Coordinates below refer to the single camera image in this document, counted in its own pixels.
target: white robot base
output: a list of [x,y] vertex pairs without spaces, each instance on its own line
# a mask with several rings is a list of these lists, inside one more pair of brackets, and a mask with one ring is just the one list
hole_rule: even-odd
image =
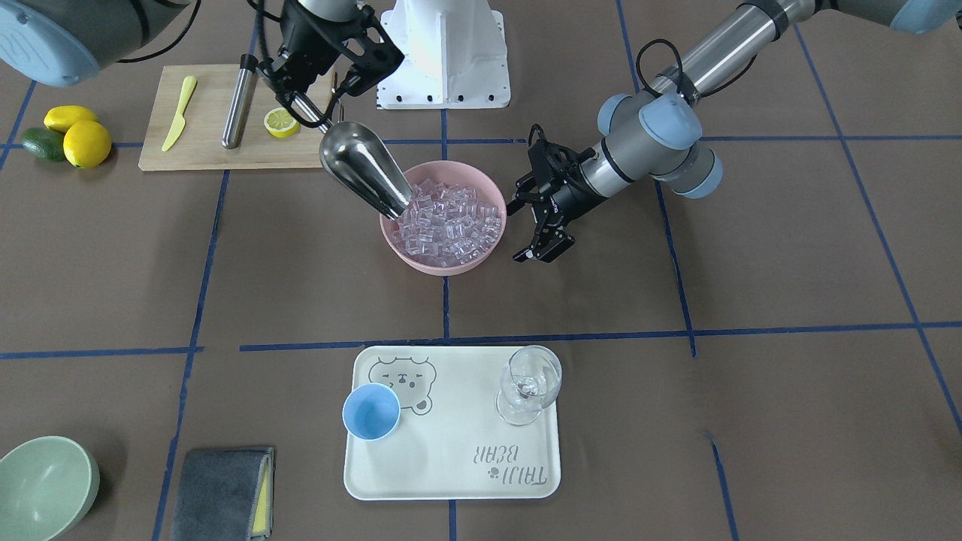
[[504,16],[487,0],[398,0],[381,24],[404,53],[380,109],[497,109],[511,102]]

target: pink bowl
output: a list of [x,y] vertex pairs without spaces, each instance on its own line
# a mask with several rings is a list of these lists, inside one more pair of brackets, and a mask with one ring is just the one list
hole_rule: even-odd
[[497,240],[494,241],[494,245],[492,245],[488,251],[478,256],[477,259],[455,267],[431,267],[423,263],[418,263],[404,255],[404,253],[391,242],[391,233],[397,231],[397,222],[382,216],[381,233],[384,234],[384,240],[388,242],[388,246],[394,250],[394,253],[411,267],[435,276],[453,276],[470,271],[478,265],[481,265],[481,262],[491,255],[494,247],[497,246],[497,243],[501,241],[501,237],[504,236],[504,226],[508,218],[508,210],[504,204],[504,196],[501,195],[501,190],[498,189],[494,181],[475,167],[462,164],[461,162],[451,162],[450,160],[427,162],[419,166],[411,167],[404,171],[404,176],[408,179],[408,182],[411,183],[411,186],[416,186],[430,178],[438,182],[443,182],[448,186],[475,188],[478,191],[479,199],[483,199],[497,207],[497,213],[501,217],[501,230],[497,232]]

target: black cable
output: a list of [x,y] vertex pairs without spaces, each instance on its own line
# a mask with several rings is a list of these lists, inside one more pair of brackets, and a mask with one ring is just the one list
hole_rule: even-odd
[[756,58],[758,58],[758,55],[755,55],[755,56],[751,57],[751,60],[748,61],[748,64],[745,64],[745,67],[742,68],[742,71],[739,71],[739,72],[738,72],[738,75],[736,75],[736,76],[732,77],[731,79],[729,79],[728,82],[725,83],[724,85],[721,85],[720,87],[718,87],[718,88],[716,88],[716,89],[714,89],[714,90],[712,90],[712,91],[710,91],[710,92],[706,92],[706,93],[702,94],[701,97],[708,97],[708,96],[710,96],[710,95],[712,95],[712,94],[714,94],[714,93],[718,93],[718,92],[720,92],[720,91],[722,91],[722,90],[727,89],[729,85],[731,85],[731,84],[734,83],[735,81],[738,81],[739,77],[741,77],[742,75],[745,75],[745,73],[748,71],[748,69],[751,67],[751,65],[752,65],[752,64],[755,64],[755,59],[756,59]]
[[[257,4],[254,3],[254,0],[247,0],[247,5],[257,10]],[[274,13],[264,12],[264,16],[274,22],[281,22],[281,17],[275,15]]]
[[334,114],[334,106],[338,104],[341,96],[343,96],[346,92],[347,90],[343,84],[341,84],[337,90],[334,90],[334,95],[331,96],[331,101],[327,103],[327,109],[324,110],[325,118],[332,118],[331,115]]
[[[667,39],[653,39],[652,41],[649,41],[644,47],[642,47],[640,51],[638,51],[638,56],[635,57],[635,70],[638,72],[638,78],[642,81],[642,87],[644,87],[646,92],[648,92],[649,94],[651,94],[656,98],[661,97],[662,95],[660,92],[658,92],[658,90],[653,89],[651,85],[649,85],[648,82],[645,80],[645,76],[642,74],[642,64],[641,64],[642,55],[645,53],[645,51],[649,47],[657,43],[663,43],[667,45],[669,49],[671,49],[671,52],[674,55],[675,63],[677,64],[677,67],[678,67],[678,78],[672,82],[674,83],[675,87],[678,89],[678,93],[680,93],[681,96],[685,98],[685,101],[691,103],[691,100],[689,99],[689,97],[685,95],[684,87],[682,86],[683,82],[685,81],[685,71],[681,65],[681,55],[678,54],[677,47],[675,47],[674,44],[668,41]],[[755,64],[756,58],[758,58],[758,55],[751,57],[751,60],[749,60],[748,64],[746,64],[745,67],[742,68],[742,71],[738,72],[738,75],[735,75],[734,77],[729,79],[728,82],[726,82],[724,85],[721,85],[720,87],[714,90],[705,92],[704,94],[701,95],[701,97],[706,98],[712,94],[716,94],[722,90],[727,89],[732,83],[734,83],[735,81],[738,81],[743,75],[746,74],[746,72],[748,72],[748,69],[751,68],[751,65]]]
[[257,29],[257,42],[261,46],[261,58],[270,60],[270,51],[267,49],[267,33],[264,28],[264,0],[257,0],[257,14],[254,15],[254,26]]
[[652,45],[656,45],[658,43],[667,45],[668,48],[671,49],[671,53],[674,55],[674,61],[678,66],[678,79],[672,82],[674,83],[675,87],[678,88],[678,92],[682,93],[684,90],[682,90],[681,81],[682,81],[682,77],[684,77],[683,74],[685,73],[685,70],[682,68],[682,65],[681,65],[681,55],[678,53],[678,48],[674,46],[674,43],[668,41],[667,39],[661,39],[661,38],[653,39],[648,43],[646,43],[645,46],[642,47],[640,51],[638,51],[638,56],[635,57],[635,70],[638,72],[638,78],[642,81],[642,87],[645,89],[646,92],[648,92],[649,94],[651,94],[656,98],[659,98],[662,95],[661,92],[653,89],[651,85],[648,84],[648,81],[645,80],[644,74],[642,74],[642,55]]
[[168,45],[167,47],[164,47],[163,49],[157,51],[156,53],[150,53],[149,55],[145,55],[145,56],[137,57],[137,58],[132,58],[132,59],[120,59],[120,60],[118,60],[117,62],[118,62],[119,64],[132,64],[132,63],[134,63],[134,62],[143,62],[143,61],[145,61],[145,60],[150,60],[150,59],[152,59],[152,58],[157,58],[157,57],[163,55],[163,53],[165,53],[165,52],[169,51],[170,49],[174,48],[174,47],[177,45],[177,43],[180,43],[180,40],[183,39],[184,36],[187,35],[187,30],[190,30],[190,25],[192,25],[192,24],[193,24],[193,20],[194,20],[195,18],[197,18],[197,12],[198,12],[199,10],[200,10],[200,0],[194,0],[194,2],[193,2],[193,12],[190,14],[190,19],[188,19],[187,25],[184,26],[184,30],[181,31],[180,36],[178,36],[177,39],[175,39],[175,40],[174,40],[170,45]]

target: clear glass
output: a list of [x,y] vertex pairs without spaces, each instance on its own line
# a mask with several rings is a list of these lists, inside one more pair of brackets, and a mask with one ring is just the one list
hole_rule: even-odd
[[526,346],[516,351],[501,373],[494,402],[497,413],[514,426],[530,425],[561,391],[561,361],[550,349]]

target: blue tape line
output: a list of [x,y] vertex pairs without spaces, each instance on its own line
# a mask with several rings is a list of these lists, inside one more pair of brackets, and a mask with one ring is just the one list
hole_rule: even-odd
[[451,290],[448,276],[444,277],[444,339],[451,338]]
[[448,144],[517,144],[513,139],[448,139]]
[[942,370],[939,368],[939,362],[935,359],[935,354],[928,345],[928,338],[925,337],[925,330],[922,323],[919,321],[919,315],[915,310],[915,305],[912,303],[912,298],[908,294],[908,288],[905,287],[905,282],[902,280],[901,272],[899,272],[899,266],[896,264],[895,256],[892,254],[892,249],[889,247],[888,241],[885,239],[885,233],[882,231],[881,222],[878,221],[878,216],[875,214],[875,209],[872,206],[872,202],[869,200],[869,193],[865,189],[865,183],[862,182],[862,175],[858,170],[858,166],[855,164],[855,159],[851,155],[851,150],[848,148],[848,142],[846,141],[843,132],[842,125],[839,123],[838,117],[835,116],[835,109],[832,107],[831,101],[828,99],[828,93],[825,91],[825,87],[822,84],[822,78],[819,77],[819,71],[815,68],[815,63],[812,61],[812,55],[808,51],[808,46],[805,44],[805,39],[801,35],[801,30],[798,25],[795,26],[795,33],[798,36],[798,42],[801,44],[801,50],[805,54],[805,60],[808,62],[809,68],[812,70],[812,75],[815,76],[815,82],[819,86],[819,92],[822,93],[822,100],[825,102],[825,107],[828,109],[828,115],[832,119],[832,124],[835,125],[835,131],[839,135],[839,139],[842,143],[842,148],[845,150],[846,158],[848,159],[848,166],[851,167],[851,172],[855,176],[855,182],[858,184],[858,190],[862,194],[862,200],[865,202],[865,207],[869,211],[869,217],[872,219],[872,225],[875,227],[875,232],[878,234],[878,239],[882,242],[882,248],[885,250],[885,257],[889,260],[889,265],[892,267],[892,273],[895,274],[896,281],[899,283],[899,289],[902,293],[902,298],[905,300],[905,305],[908,307],[909,314],[912,316],[912,323],[915,324],[916,331],[919,333],[919,339],[922,340],[922,344],[925,348],[925,354],[928,355],[928,362],[932,366],[932,371],[935,372],[936,379],[939,382],[939,387],[942,388],[942,395],[945,397],[946,404],[949,406],[949,411],[951,412],[952,418],[955,420],[955,427],[959,434],[962,435],[962,418],[959,417],[958,408],[955,407],[955,400],[952,399],[952,394],[949,391],[949,386],[946,384],[945,379],[942,376]]
[[181,392],[177,405],[177,427],[174,430],[174,437],[170,439],[170,445],[167,448],[164,482],[161,483],[161,497],[157,502],[157,517],[154,520],[154,533],[151,537],[153,541],[159,541],[161,538],[161,527],[164,524],[164,512],[167,507],[167,494],[170,492],[170,478],[174,469],[174,458],[177,456],[177,446],[180,443],[180,430],[184,420],[184,408],[187,405],[187,382],[190,379],[190,372],[192,370],[193,351],[187,354],[187,361],[184,363],[184,376],[181,378]]
[[705,136],[702,141],[837,141],[838,136]]
[[[894,136],[705,136],[704,142],[779,142],[779,141],[962,141],[962,135]],[[387,139],[385,144],[441,144],[440,139]],[[448,144],[527,144],[526,139],[448,139]],[[143,142],[115,142],[117,147],[143,147]],[[23,148],[19,143],[2,143],[0,148]]]
[[668,219],[668,208],[665,206],[665,195],[662,193],[661,184],[656,180],[655,191],[658,193],[658,208],[661,209],[662,221],[665,223],[665,238],[668,239],[668,252],[671,256],[671,265],[674,267],[674,283],[678,288],[678,301],[681,303],[681,315],[685,318],[685,329],[688,331],[688,344],[692,350],[692,356],[698,357],[698,347],[695,342],[695,332],[692,329],[692,314],[688,310],[688,298],[685,296],[685,283],[681,279],[681,266],[678,264],[678,254],[674,250],[674,239],[671,236],[671,223]]
[[177,405],[177,427],[174,436],[170,439],[170,447],[167,451],[167,461],[164,470],[164,482],[161,485],[161,496],[157,503],[157,517],[154,520],[153,541],[161,538],[161,527],[164,525],[164,513],[167,505],[167,496],[170,491],[170,478],[173,475],[174,459],[177,456],[177,446],[180,443],[181,426],[184,423],[184,410],[187,406],[187,384],[190,380],[190,373],[193,371],[194,351],[197,345],[197,336],[200,334],[200,322],[204,317],[204,302],[207,297],[207,285],[211,280],[211,268],[214,266],[214,253],[217,248],[217,230],[220,226],[220,213],[224,208],[224,196],[227,193],[227,184],[230,180],[230,170],[224,171],[224,176],[220,181],[220,193],[217,196],[217,207],[214,212],[214,225],[211,227],[211,240],[207,245],[207,260],[204,263],[204,275],[200,281],[200,293],[197,296],[197,313],[193,321],[193,330],[190,333],[190,352],[187,361],[184,363],[184,377],[181,379],[180,399]]
[[[928,328],[962,328],[962,322],[927,322]],[[917,326],[906,323],[865,323],[854,325],[810,325],[798,327],[747,327],[729,329],[693,329],[696,336],[744,336],[753,334],[805,334],[824,332],[873,332],[882,330],[911,330]],[[460,338],[421,338],[410,340],[363,340],[352,342],[306,342],[291,344],[248,344],[240,346],[240,351],[284,351],[297,349],[339,349],[364,348],[369,346],[443,346],[523,343],[523,342],[578,342],[589,340],[642,340],[650,338],[685,338],[688,330],[666,330],[647,332],[607,332],[579,334],[538,334],[517,336],[474,336]]]
[[923,328],[962,328],[962,322],[928,322],[922,323]]
[[11,145],[16,139],[16,132],[20,130],[20,123],[23,122],[23,116],[27,113],[27,105],[30,103],[30,98],[34,95],[34,88],[36,87],[37,81],[31,81],[30,86],[27,87],[27,93],[23,96],[23,101],[20,102],[20,111],[16,114],[13,129],[10,131],[10,136],[7,137],[7,146],[3,149],[3,153],[0,153],[0,170],[3,170],[3,165],[7,163],[7,156],[10,154]]
[[[631,54],[631,39],[628,37],[628,27],[624,19],[624,8],[621,0],[615,0],[618,7],[618,21],[621,25],[621,39],[624,41],[624,52],[628,56],[628,69],[631,71],[631,81],[635,86],[635,93],[642,90],[642,83],[635,73],[634,57]],[[695,343],[695,333],[692,330],[692,315],[688,310],[688,298],[685,296],[685,285],[681,279],[681,266],[678,264],[678,254],[674,249],[674,239],[671,237],[671,221],[668,217],[668,208],[665,206],[665,195],[662,193],[661,184],[655,182],[655,191],[658,193],[658,208],[661,209],[662,222],[665,224],[665,238],[668,241],[668,252],[671,256],[671,264],[674,266],[674,281],[678,288],[678,301],[681,303],[681,315],[685,319],[685,329],[687,330],[689,348],[692,356],[698,356],[698,346]]]
[[445,346],[531,342],[574,342],[582,340],[637,340],[643,338],[679,338],[688,336],[683,330],[650,332],[603,332],[583,334],[529,334],[518,336],[470,336],[460,338],[421,338],[411,340],[365,340],[355,342],[310,342],[302,344],[248,344],[240,351],[289,351],[297,349],[366,348],[370,346]]
[[441,109],[441,159],[447,159],[447,109]]
[[846,141],[962,141],[962,135],[842,136]]
[[60,351],[8,351],[0,352],[0,360],[57,359],[76,357],[126,357],[133,355],[176,355],[190,353],[191,348],[128,348],[128,349],[67,349]]
[[744,336],[749,334],[804,334],[818,332],[860,332],[877,330],[914,329],[914,323],[867,323],[859,325],[811,325],[804,327],[749,327],[730,329],[699,329],[697,336]]
[[458,503],[456,500],[447,501],[447,538],[458,541]]
[[624,40],[624,53],[628,56],[628,71],[631,72],[631,82],[635,86],[635,93],[642,91],[642,82],[638,78],[638,74],[635,73],[635,57],[631,51],[631,39],[628,37],[628,26],[624,20],[624,8],[621,6],[621,0],[615,0],[615,5],[618,7],[618,21],[621,25],[621,39]]
[[731,531],[731,541],[738,541],[738,524],[735,522],[735,510],[732,508],[731,496],[728,494],[728,479],[724,474],[724,464],[722,464],[722,454],[719,452],[719,444],[715,441],[715,436],[713,436],[711,432],[703,432],[702,435],[712,442],[712,454],[715,456],[715,469],[719,474],[721,497],[724,499],[724,512],[728,517],[728,529]]
[[384,144],[442,144],[440,139],[385,139]]

